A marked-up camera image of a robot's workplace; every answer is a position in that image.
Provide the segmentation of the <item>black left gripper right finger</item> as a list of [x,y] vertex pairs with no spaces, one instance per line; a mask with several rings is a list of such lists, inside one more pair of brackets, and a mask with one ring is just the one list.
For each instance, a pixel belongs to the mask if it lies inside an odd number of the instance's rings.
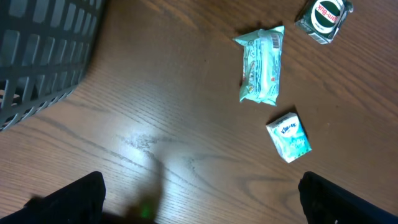
[[397,216],[369,203],[320,175],[307,171],[298,190],[309,224],[395,224]]

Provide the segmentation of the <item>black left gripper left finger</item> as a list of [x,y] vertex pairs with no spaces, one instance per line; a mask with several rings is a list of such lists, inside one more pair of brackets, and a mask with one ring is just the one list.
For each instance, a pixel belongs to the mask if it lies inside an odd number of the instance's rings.
[[99,223],[105,195],[103,175],[94,171],[46,197],[32,197],[1,224]]

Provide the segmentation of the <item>green tissue pack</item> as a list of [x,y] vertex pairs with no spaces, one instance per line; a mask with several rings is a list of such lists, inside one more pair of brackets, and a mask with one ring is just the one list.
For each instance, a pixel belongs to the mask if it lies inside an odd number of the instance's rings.
[[289,112],[266,125],[280,157],[287,163],[312,150],[296,113]]

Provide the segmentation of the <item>pale green wet wipes pack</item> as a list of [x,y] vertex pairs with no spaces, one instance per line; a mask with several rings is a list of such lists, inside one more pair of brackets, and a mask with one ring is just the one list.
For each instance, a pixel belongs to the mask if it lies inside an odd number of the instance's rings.
[[239,100],[276,106],[279,95],[284,26],[259,29],[234,41],[243,47],[243,79]]

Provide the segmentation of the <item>green Zam-Buk tin box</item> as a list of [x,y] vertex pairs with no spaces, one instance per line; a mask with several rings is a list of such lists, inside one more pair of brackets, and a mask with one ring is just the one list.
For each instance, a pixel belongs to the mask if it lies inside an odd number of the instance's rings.
[[295,25],[319,44],[330,44],[353,11],[353,3],[347,0],[308,0]]

